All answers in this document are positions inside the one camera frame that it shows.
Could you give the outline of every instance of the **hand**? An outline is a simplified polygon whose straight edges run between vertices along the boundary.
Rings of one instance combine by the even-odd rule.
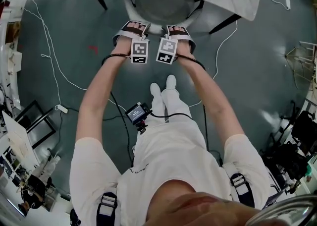
[[[130,22],[128,24],[128,27],[134,27],[136,29],[140,28],[140,30],[144,30],[144,26],[141,26],[140,23],[135,23],[135,22]],[[129,55],[131,52],[131,44],[132,44],[132,39],[125,37],[125,36],[120,36],[117,41],[116,47],[113,49],[111,54],[127,54]]]
[[[180,30],[185,32],[185,30],[182,27],[178,26],[174,26],[174,28],[170,27],[169,30]],[[178,40],[176,54],[194,58],[194,56],[192,56],[190,53],[190,45],[188,40]]]

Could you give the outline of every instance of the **hand-mounted device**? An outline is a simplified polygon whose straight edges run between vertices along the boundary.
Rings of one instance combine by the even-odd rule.
[[[138,102],[135,106],[127,110],[125,114],[132,124],[137,127],[140,134],[143,134],[146,131],[145,128],[147,127],[147,125],[145,125],[145,120],[151,112],[152,111],[149,110],[146,104]]]

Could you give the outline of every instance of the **white t-shirt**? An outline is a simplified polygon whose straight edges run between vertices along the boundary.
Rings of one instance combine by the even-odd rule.
[[[255,207],[263,208],[269,194],[269,178],[261,157],[245,135],[225,143],[224,164],[233,163],[252,189]],[[206,150],[194,121],[172,122],[148,128],[138,137],[134,167],[119,173],[101,143],[82,138],[75,144],[71,163],[70,192],[74,209],[84,226],[95,226],[97,208],[109,187],[117,187],[120,224],[141,226],[157,189],[177,179],[197,192],[232,200],[225,170]]]

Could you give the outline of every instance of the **mouth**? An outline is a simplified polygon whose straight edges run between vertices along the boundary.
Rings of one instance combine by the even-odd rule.
[[[215,202],[220,202],[221,200],[217,199],[216,197],[211,197],[211,196],[204,196],[204,197],[199,197],[199,198],[193,198],[191,200],[188,200],[184,202],[177,210],[182,210],[182,209],[188,209],[191,207],[195,207],[198,205],[201,205],[203,203],[215,203]]]

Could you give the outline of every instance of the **green floor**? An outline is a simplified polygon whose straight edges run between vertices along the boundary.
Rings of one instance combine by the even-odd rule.
[[[112,37],[128,20],[123,0],[105,0],[108,11],[104,12],[97,0],[35,0],[40,13],[50,30],[60,69],[76,85],[87,88],[101,66],[104,56],[112,50]],[[256,19],[253,22],[241,19],[238,30],[219,52],[219,74],[216,82],[231,102],[246,134],[259,150],[266,146],[271,126],[260,114],[284,114],[290,100],[302,105],[307,85],[297,90],[293,74],[284,55],[298,41],[315,42],[316,21],[311,0],[291,0],[292,9],[286,11],[270,0],[260,0]],[[36,12],[28,0],[26,8]],[[230,13],[214,5],[205,4],[203,14],[190,27],[197,43],[196,58],[208,73],[215,74],[215,56],[221,42],[235,29],[235,24],[208,35],[210,29],[226,19]],[[150,36],[150,59],[147,65],[132,65],[128,61],[120,70],[113,93],[126,109],[136,102],[151,103],[149,86],[156,82],[163,89],[166,78],[174,74],[181,99],[189,105],[199,102],[195,88],[187,73],[178,63],[172,66],[155,62],[159,38]],[[98,48],[98,53],[91,49]],[[43,109],[58,104],[57,89],[50,59],[41,57],[49,53],[41,21],[24,12],[19,50],[23,53],[22,70],[18,76],[21,103],[27,106],[36,99]],[[69,84],[58,71],[53,59],[59,83],[62,105],[78,109],[84,91]],[[191,108],[193,119],[204,133],[203,107]],[[118,115],[115,105],[108,103],[105,118]],[[60,125],[59,112],[51,115],[56,128]],[[60,142],[55,151],[61,161],[53,174],[53,182],[69,191],[70,162],[73,155],[77,113],[70,111],[63,116]],[[136,129],[128,123],[131,145],[136,142]],[[122,120],[116,118],[103,123],[103,143],[120,172],[130,166],[126,151],[127,136]],[[223,153],[214,125],[208,119],[210,149]],[[58,132],[43,146],[54,147]]]

